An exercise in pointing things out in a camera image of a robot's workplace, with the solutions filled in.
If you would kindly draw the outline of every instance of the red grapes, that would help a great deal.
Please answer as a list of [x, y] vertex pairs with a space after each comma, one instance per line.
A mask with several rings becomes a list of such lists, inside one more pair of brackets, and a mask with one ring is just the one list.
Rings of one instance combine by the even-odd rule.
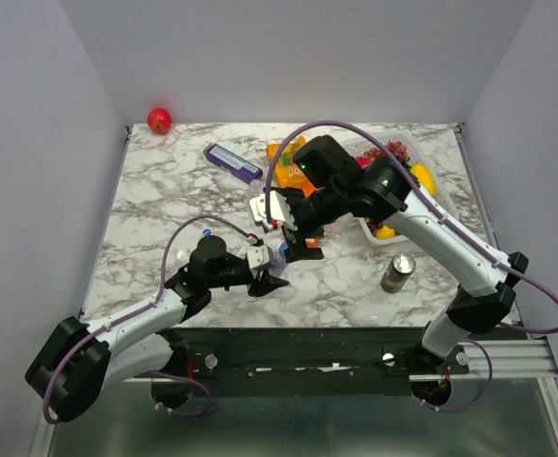
[[[406, 145], [403, 145], [401, 141], [387, 143], [387, 149], [391, 152], [397, 159], [403, 160], [405, 162], [410, 161], [410, 156]], [[385, 157], [385, 153], [378, 148], [369, 149], [364, 153], [364, 157], [369, 157], [371, 159], [378, 159], [379, 157]]]

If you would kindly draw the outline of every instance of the clear plastic container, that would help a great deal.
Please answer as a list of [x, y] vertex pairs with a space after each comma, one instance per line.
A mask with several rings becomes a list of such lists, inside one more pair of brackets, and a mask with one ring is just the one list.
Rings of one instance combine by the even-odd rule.
[[[386, 145], [389, 141], [396, 142], [401, 141], [403, 145], [406, 145], [408, 150], [410, 161], [409, 165], [414, 165], [417, 163], [423, 164], [431, 173], [433, 177], [433, 181], [435, 182], [435, 187], [437, 189], [437, 195], [435, 196], [435, 201], [444, 208], [448, 213], [454, 217], [455, 219], [459, 219], [459, 211], [457, 207], [454, 205], [454, 202], [450, 198], [446, 188], [442, 184], [442, 181], [438, 179], [437, 174], [429, 160], [425, 157], [423, 152], [420, 150], [419, 145], [416, 143], [414, 137], [407, 131], [403, 130], [388, 130], [384, 131], [382, 134], [374, 135], [374, 137], [379, 140], [383, 145]], [[358, 157], [360, 155], [364, 155], [364, 153], [372, 148], [372, 144], [365, 140], [364, 138], [355, 138], [353, 140], [348, 140], [341, 143], [341, 146], [353, 157]], [[370, 229], [366, 225], [366, 221], [362, 218], [359, 218], [359, 223], [362, 226], [362, 230], [366, 234], [366, 238], [368, 241], [376, 247], [379, 246], [386, 246], [392, 245], [394, 243], [401, 243], [403, 241], [407, 241], [408, 238], [404, 235], [394, 236], [387, 240], [379, 240], [376, 238]]]

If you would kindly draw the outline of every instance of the marble countertop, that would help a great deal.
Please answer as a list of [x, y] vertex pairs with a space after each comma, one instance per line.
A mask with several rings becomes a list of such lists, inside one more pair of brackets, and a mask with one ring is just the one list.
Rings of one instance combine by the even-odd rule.
[[[262, 234], [248, 218], [248, 187], [207, 162], [211, 142], [267, 169], [266, 144], [280, 143], [299, 124], [187, 124], [167, 136], [135, 125], [108, 227], [85, 306], [97, 318], [136, 303], [158, 288], [165, 244], [177, 226], [202, 211], [221, 215], [246, 231]], [[487, 238], [454, 132], [446, 125], [360, 124], [368, 132], [409, 131], [430, 160], [459, 209], [461, 222]], [[355, 134], [337, 128], [306, 132], [310, 139], [330, 133], [345, 141]], [[189, 258], [204, 229], [222, 236], [243, 255], [243, 238], [214, 222], [200, 221], [176, 239], [168, 261], [172, 275]], [[265, 242], [278, 248], [278, 232]], [[249, 297], [245, 287], [212, 291], [211, 303], [184, 323], [188, 327], [363, 327], [423, 326], [450, 302], [456, 280], [411, 241], [373, 248], [357, 221], [345, 216], [322, 240], [326, 258], [291, 264], [283, 277], [290, 286], [266, 297]], [[403, 290], [387, 294], [379, 280], [391, 256], [405, 251], [417, 269]]]

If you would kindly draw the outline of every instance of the gray wall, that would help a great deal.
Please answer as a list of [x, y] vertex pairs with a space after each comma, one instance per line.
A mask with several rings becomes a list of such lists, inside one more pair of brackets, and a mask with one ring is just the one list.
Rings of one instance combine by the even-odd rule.
[[532, 0], [61, 0], [118, 112], [463, 121]]
[[[466, 145], [503, 249], [558, 293], [558, 0], [538, 0], [468, 118]], [[517, 288], [531, 326], [558, 324], [544, 295]], [[558, 361], [558, 335], [550, 342]]]
[[23, 376], [78, 311], [125, 136], [56, 0], [0, 0], [0, 456], [29, 451]]

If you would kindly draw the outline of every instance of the purple cable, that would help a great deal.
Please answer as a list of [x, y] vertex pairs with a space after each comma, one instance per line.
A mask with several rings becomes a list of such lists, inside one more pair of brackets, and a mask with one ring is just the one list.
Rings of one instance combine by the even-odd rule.
[[[384, 152], [385, 155], [391, 160], [393, 165], [398, 169], [398, 171], [400, 171], [402, 176], [404, 176], [406, 181], [410, 184], [410, 187], [412, 188], [414, 193], [421, 199], [421, 201], [425, 204], [425, 206], [428, 208], [428, 210], [432, 214], [434, 214], [438, 219], [440, 219], [444, 216], [444, 213], [440, 209], [435, 207], [435, 205], [432, 202], [430, 202], [430, 200], [426, 197], [426, 195], [419, 189], [418, 184], [412, 179], [412, 177], [410, 176], [408, 171], [402, 166], [400, 161], [392, 153], [390, 153], [388, 151], [388, 149], [385, 148], [385, 146], [383, 146], [381, 144], [380, 141], [378, 141], [372, 135], [370, 135], [369, 133], [367, 133], [367, 132], [365, 132], [365, 131], [363, 131], [363, 130], [361, 130], [361, 129], [359, 129], [359, 128], [357, 128], [357, 127], [355, 127], [355, 126], [353, 126], [353, 125], [351, 125], [347, 122], [342, 122], [342, 121], [315, 121], [315, 122], [310, 122], [308, 124], [305, 124], [304, 126], [296, 129], [290, 135], [288, 135], [288, 137], [283, 141], [283, 143], [281, 144], [281, 146], [279, 147], [279, 149], [275, 153], [274, 157], [270, 161], [269, 174], [267, 175], [267, 184], [266, 184], [266, 187], [265, 187], [267, 221], [271, 222], [271, 220], [270, 220], [270, 187], [271, 187], [271, 184], [272, 184], [272, 175], [274, 173], [275, 167], [277, 166], [277, 162], [279, 161], [279, 158], [281, 157], [281, 155], [283, 153], [283, 150], [298, 135], [300, 135], [301, 133], [303, 133], [306, 130], [314, 129], [316, 127], [340, 127], [342, 129], [347, 129], [347, 130], [353, 131], [353, 132], [357, 133], [358, 135], [362, 136], [363, 138], [367, 139], [368, 141], [370, 141], [376, 148], [378, 148], [382, 152]], [[483, 257], [485, 257], [489, 262], [491, 262], [492, 264], [497, 264], [497, 268], [500, 268], [503, 271], [505, 271], [509, 274], [512, 274], [512, 275], [516, 276], [517, 278], [522, 279], [523, 281], [531, 284], [535, 288], [541, 290], [558, 306], [558, 296], [554, 292], [552, 292], [551, 290], [546, 288], [544, 285], [540, 284], [539, 282], [537, 282], [536, 280], [531, 278], [530, 276], [527, 276], [527, 275], [521, 273], [520, 271], [517, 271], [514, 268], [508, 266], [508, 265], [498, 263], [497, 259], [495, 257], [493, 257], [493, 255], [490, 252], [488, 252], [486, 249], [484, 249], [482, 246], [480, 246], [473, 238], [471, 238], [464, 231], [462, 231], [460, 228], [458, 228], [450, 220], [446, 220], [444, 222], [444, 224], [446, 224], [446, 226], [449, 229], [451, 229], [459, 238], [461, 238], [470, 247], [472, 247], [479, 254], [481, 254]], [[543, 333], [543, 334], [558, 333], [558, 327], [555, 327], [555, 328], [528, 328], [528, 327], [513, 326], [512, 324], [503, 324], [503, 323], [501, 323], [499, 325], [502, 326], [502, 327], [512, 328], [514, 330], [524, 331], [524, 332], [527, 332], [527, 333]]]
[[[104, 331], [108, 331], [109, 328], [112, 328], [114, 326], [122, 324], [123, 322], [128, 321], [128, 319], [131, 319], [135, 316], [140, 315], [142, 312], [146, 312], [148, 309], [153, 308], [160, 301], [160, 299], [163, 297], [163, 291], [165, 290], [165, 270], [167, 269], [167, 258], [169, 257], [169, 250], [171, 248], [171, 245], [173, 244], [173, 240], [175, 240], [175, 237], [186, 226], [189, 226], [193, 222], [196, 222], [200, 219], [213, 219], [214, 221], [221, 222], [222, 224], [225, 224], [226, 226], [230, 227], [231, 229], [233, 229], [235, 231], [238, 231], [240, 234], [242, 234], [246, 238], [249, 237], [249, 236], [255, 236], [253, 234], [247, 233], [246, 231], [242, 230], [241, 228], [238, 228], [232, 222], [227, 221], [226, 219], [224, 219], [220, 216], [214, 216], [212, 214], [201, 214], [201, 215], [198, 215], [198, 216], [191, 217], [188, 221], [186, 221], [184, 224], [182, 224], [180, 227], [178, 227], [177, 230], [171, 235], [171, 237], [167, 241], [167, 246], [165, 247], [165, 252], [163, 252], [163, 260], [161, 262], [161, 284], [158, 288], [158, 293], [156, 294], [156, 297], [154, 297], [154, 301], [148, 303], [147, 305], [144, 305], [143, 307], [141, 307], [139, 309], [136, 309], [136, 310], [130, 312], [129, 314], [125, 314], [122, 317], [114, 319], [113, 321], [110, 322], [110, 324], [107, 327], [102, 326], [102, 327], [98, 328], [96, 331], [94, 331], [93, 333], [90, 333], [89, 335], [85, 336], [82, 340], [80, 340], [78, 343], [76, 343], [73, 346], [73, 348], [71, 348], [68, 351], [68, 353], [65, 355], [65, 357], [63, 359], [61, 359], [61, 362], [59, 362], [59, 365], [57, 365], [57, 368], [55, 369], [54, 373], [50, 377], [50, 381], [49, 381], [49, 384], [47, 385], [47, 389], [44, 392], [44, 402], [42, 404], [42, 414], [44, 415], [44, 418], [46, 419], [46, 421], [49, 424], [56, 426], [57, 424], [59, 424], [61, 422], [59, 419], [55, 419], [50, 415], [50, 397], [52, 396], [52, 391], [54, 390], [54, 387], [57, 384], [57, 379], [59, 379], [59, 376], [61, 375], [61, 372], [66, 367], [66, 365], [70, 361], [71, 357], [73, 357], [73, 355], [76, 354], [80, 349], [82, 349], [89, 341], [91, 341], [92, 339], [94, 339], [95, 337], [97, 337], [98, 335], [103, 333]], [[191, 381], [192, 381], [191, 384], [194, 384], [194, 385], [202, 388], [206, 392], [206, 394], [208, 396], [210, 396], [209, 391], [203, 385], [200, 385], [200, 383], [198, 383], [194, 380], [191, 380]]]
[[174, 374], [167, 374], [167, 373], [163, 373], [162, 371], [150, 371], [149, 374], [154, 375], [154, 376], [158, 376], [161, 378], [167, 378], [167, 379], [171, 379], [173, 381], [181, 381], [182, 383], [186, 383], [186, 384], [190, 384], [191, 386], [196, 386], [199, 387], [201, 390], [203, 390], [205, 392], [205, 394], [207, 395], [207, 404], [205, 405], [205, 407], [199, 411], [180, 411], [179, 409], [171, 409], [170, 407], [166, 407], [165, 405], [163, 405], [161, 402], [156, 402], [156, 399], [154, 400], [154, 407], [155, 408], [160, 408], [163, 409], [164, 411], [166, 411], [169, 414], [175, 414], [177, 416], [183, 416], [183, 417], [195, 417], [195, 416], [202, 416], [203, 414], [205, 414], [209, 407], [211, 407], [211, 405], [213, 404], [213, 397], [211, 396], [211, 392], [209, 392], [209, 389], [205, 387], [204, 384], [199, 383], [198, 381], [195, 381], [194, 379], [190, 379], [190, 378], [183, 378], [182, 376], [175, 376]]
[[463, 411], [466, 411], [468, 409], [471, 409], [471, 408], [475, 407], [480, 402], [482, 402], [485, 398], [487, 398], [488, 390], [490, 389], [490, 385], [492, 384], [492, 362], [490, 361], [490, 355], [488, 355], [487, 350], [480, 343], [478, 343], [477, 341], [466, 339], [466, 340], [464, 340], [464, 342], [465, 343], [471, 343], [471, 344], [477, 346], [480, 350], [482, 350], [482, 353], [485, 354], [485, 358], [487, 359], [487, 364], [488, 364], [487, 385], [485, 386], [485, 389], [482, 391], [482, 393], [475, 400], [467, 403], [466, 405], [462, 405], [461, 407], [435, 407], [434, 405], [430, 405], [429, 403], [423, 403], [424, 406], [428, 407], [432, 411], [435, 411], [435, 412], [463, 412]]

